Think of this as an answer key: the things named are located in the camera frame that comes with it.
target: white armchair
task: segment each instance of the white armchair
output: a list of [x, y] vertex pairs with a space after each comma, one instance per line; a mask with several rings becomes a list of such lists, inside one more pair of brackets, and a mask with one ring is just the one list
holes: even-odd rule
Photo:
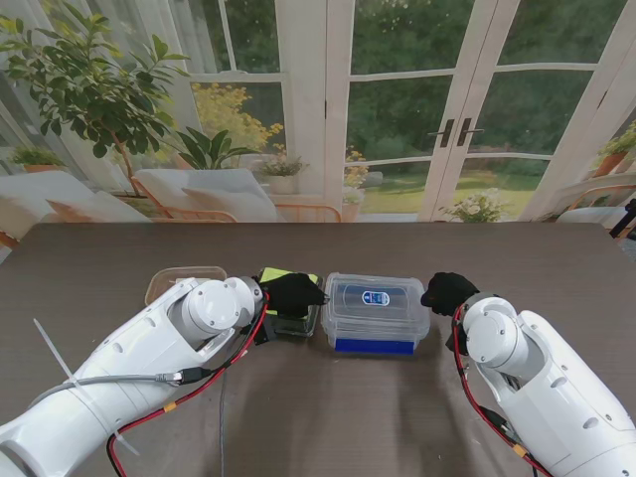
[[15, 247], [40, 222], [150, 222], [63, 171], [0, 177], [0, 243]]
[[[611, 230], [618, 222], [625, 217], [624, 204], [629, 202], [629, 198], [636, 192], [636, 185], [621, 185], [597, 187], [582, 194], [567, 211], [560, 215], [556, 221], [558, 223], [593, 223], [601, 224], [606, 229]], [[609, 206], [593, 207], [600, 199], [606, 199]], [[627, 227], [620, 236], [624, 237], [630, 231]]]
[[81, 201], [93, 192], [62, 171], [0, 177], [0, 242], [15, 246], [39, 222], [61, 222], [47, 200]]
[[144, 169], [135, 185], [167, 218], [223, 222], [341, 222], [328, 206], [276, 204], [247, 169]]

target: red cable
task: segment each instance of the red cable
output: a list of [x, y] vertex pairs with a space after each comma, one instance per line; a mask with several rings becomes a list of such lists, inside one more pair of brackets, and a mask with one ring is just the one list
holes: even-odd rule
[[[260, 317], [258, 318], [258, 322], [256, 323], [255, 327], [253, 328], [253, 331], [251, 332], [251, 334], [249, 335], [249, 337], [247, 338], [247, 340], [245, 341], [245, 343], [240, 347], [240, 349], [238, 350], [237, 355], [230, 361], [230, 364], [227, 365], [226, 367], [223, 367], [221, 369], [219, 369], [211, 378], [209, 378], [205, 383], [203, 383], [201, 386], [199, 386], [198, 388], [196, 388], [194, 391], [192, 391], [191, 393], [186, 394], [183, 397], [180, 397], [179, 399], [175, 400], [174, 404], [176, 406], [183, 404], [184, 402], [194, 398], [195, 396], [198, 396], [200, 393], [202, 393], [203, 391], [205, 391], [207, 388], [209, 388], [227, 369], [230, 365], [233, 365], [236, 361], [238, 361], [240, 358], [242, 358], [245, 355], [245, 351], [247, 351], [247, 348], [249, 348], [249, 346], [251, 346], [251, 344], [254, 341], [254, 337], [256, 336], [256, 333], [258, 333], [258, 330], [260, 329], [262, 322], [265, 319], [265, 315], [267, 314], [267, 300], [269, 299], [268, 296], [265, 296], [266, 300], [265, 300], [265, 304], [263, 305], [263, 309], [260, 313]], [[143, 424], [144, 422], [148, 422], [151, 419], [154, 419], [155, 417], [158, 417], [162, 414], [165, 414], [166, 410], [164, 407], [155, 410], [154, 412], [151, 412], [150, 414], [141, 417], [137, 420], [133, 420], [132, 422], [122, 426], [118, 432], [120, 434], [123, 434], [124, 432], [132, 429], [133, 427], [137, 427], [138, 425]], [[112, 461], [114, 463], [114, 465], [117, 468], [117, 471], [119, 472], [119, 474], [121, 475], [121, 477], [127, 477], [126, 471], [123, 469], [123, 465], [121, 465], [121, 462], [119, 461], [119, 458], [117, 457], [117, 454], [115, 452], [115, 442], [116, 442], [116, 438], [113, 438], [113, 436], [111, 435], [108, 439], [108, 450], [109, 450], [109, 455], [112, 458]]]
[[[470, 402], [470, 405], [472, 405], [473, 409], [475, 409], [475, 411], [481, 416], [481, 418], [490, 426], [491, 429], [493, 429], [497, 433], [497, 435], [499, 435], [504, 440], [504, 442], [506, 442], [508, 444], [509, 447], [513, 447], [514, 443], [495, 424], [493, 424], [490, 421], [490, 419], [488, 419], [486, 417], [484, 412], [481, 410], [481, 407], [479, 406], [479, 403], [475, 400], [475, 397], [470, 392], [470, 387], [468, 386], [468, 379], [466, 378], [466, 374], [464, 373], [464, 369], [463, 369], [463, 367], [461, 365], [461, 357], [459, 355], [459, 333], [458, 333], [458, 328], [459, 328], [459, 320], [460, 320], [461, 309], [462, 309], [461, 306], [459, 308], [457, 308], [457, 311], [455, 312], [455, 316], [453, 317], [453, 326], [452, 326], [453, 342], [454, 342], [454, 345], [455, 345], [455, 349], [454, 349], [455, 364], [457, 365], [457, 370], [460, 371], [459, 378], [461, 380], [461, 386], [462, 386], [462, 388], [464, 390], [464, 393], [466, 394], [466, 397], [468, 398], [468, 401]], [[548, 470], [546, 470], [540, 463], [538, 463], [538, 462], [534, 461], [533, 459], [531, 459], [528, 456], [528, 454], [524, 455], [522, 458], [526, 462], [528, 462], [530, 465], [532, 465], [535, 469], [540, 471], [542, 474], [544, 474], [544, 475], [546, 475], [548, 477], [552, 477], [552, 475], [548, 472]]]

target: chair cushion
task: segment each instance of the chair cushion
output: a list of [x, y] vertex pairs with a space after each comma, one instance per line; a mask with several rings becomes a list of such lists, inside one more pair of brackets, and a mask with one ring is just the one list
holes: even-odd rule
[[87, 186], [63, 171], [0, 177], [0, 231], [20, 240], [32, 226], [55, 213], [47, 199], [80, 201], [92, 195]]
[[218, 171], [182, 171], [178, 169], [143, 169], [135, 177], [164, 207], [176, 207], [189, 211], [204, 210], [183, 189], [245, 192], [273, 203], [247, 169], [222, 169]]
[[143, 214], [106, 192], [97, 192], [87, 201], [48, 201], [68, 223], [151, 222]]
[[184, 188], [183, 192], [200, 204], [200, 210], [226, 212], [239, 222], [277, 222], [278, 219], [271, 201], [248, 192], [190, 188]]
[[560, 215], [560, 223], [593, 223], [602, 224], [606, 229], [612, 229], [618, 221], [625, 217], [627, 211], [623, 207], [584, 207], [566, 211]]

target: terracotta pot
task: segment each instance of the terracotta pot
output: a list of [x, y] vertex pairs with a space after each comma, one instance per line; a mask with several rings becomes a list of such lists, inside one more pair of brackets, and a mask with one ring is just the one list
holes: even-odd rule
[[627, 155], [627, 152], [619, 152], [618, 154], [611, 154], [609, 156], [605, 156], [603, 162], [600, 163], [598, 169], [592, 177], [601, 177], [606, 176], [623, 160], [623, 158]]
[[625, 157], [622, 161], [620, 161], [620, 164], [616, 166], [616, 169], [614, 169], [614, 174], [622, 174], [623, 172], [627, 172], [627, 169], [632, 167], [632, 164], [635, 160], [636, 157], [633, 155], [631, 155], [630, 157]]
[[352, 223], [358, 218], [360, 207], [362, 204], [343, 204], [342, 205], [342, 222]]
[[294, 176], [269, 176], [267, 183], [271, 194], [288, 195], [296, 193]]
[[45, 172], [45, 171], [61, 171], [62, 167], [54, 166], [53, 164], [40, 164], [37, 166], [24, 166], [24, 170], [29, 173]]

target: table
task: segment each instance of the table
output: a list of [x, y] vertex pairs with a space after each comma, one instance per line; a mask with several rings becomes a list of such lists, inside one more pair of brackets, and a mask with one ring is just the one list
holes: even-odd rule
[[[0, 422], [64, 379], [34, 317], [76, 369], [143, 307], [156, 271], [196, 264], [230, 275], [271, 265], [424, 283], [435, 271], [463, 273], [548, 318], [636, 411], [636, 266], [600, 226], [40, 225], [0, 266]], [[228, 374], [226, 475], [532, 475], [470, 408], [443, 347], [449, 333], [449, 319], [434, 316], [414, 358], [335, 354], [320, 327], [308, 341], [251, 349]], [[471, 386], [493, 405], [478, 376]], [[220, 475], [219, 390], [128, 433], [141, 451], [120, 448], [129, 475]], [[76, 475], [114, 474], [100, 450]]]

